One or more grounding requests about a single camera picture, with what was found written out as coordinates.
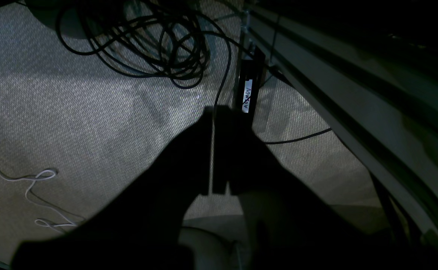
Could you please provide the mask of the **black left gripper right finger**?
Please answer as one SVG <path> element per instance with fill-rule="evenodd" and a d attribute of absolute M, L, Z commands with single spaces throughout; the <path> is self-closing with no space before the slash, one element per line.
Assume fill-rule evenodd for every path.
<path fill-rule="evenodd" d="M 214 110 L 213 191 L 229 186 L 238 197 L 252 270 L 438 270 L 436 249 L 375 241 L 343 219 L 281 165 L 245 116 Z"/>

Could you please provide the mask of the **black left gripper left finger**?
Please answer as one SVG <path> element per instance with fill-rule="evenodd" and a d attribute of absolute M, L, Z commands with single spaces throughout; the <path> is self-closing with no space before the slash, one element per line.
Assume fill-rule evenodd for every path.
<path fill-rule="evenodd" d="M 184 215 L 209 190 L 212 112 L 178 134 L 120 195 L 63 236 L 23 242 L 12 270 L 193 270 L 178 243 Z"/>

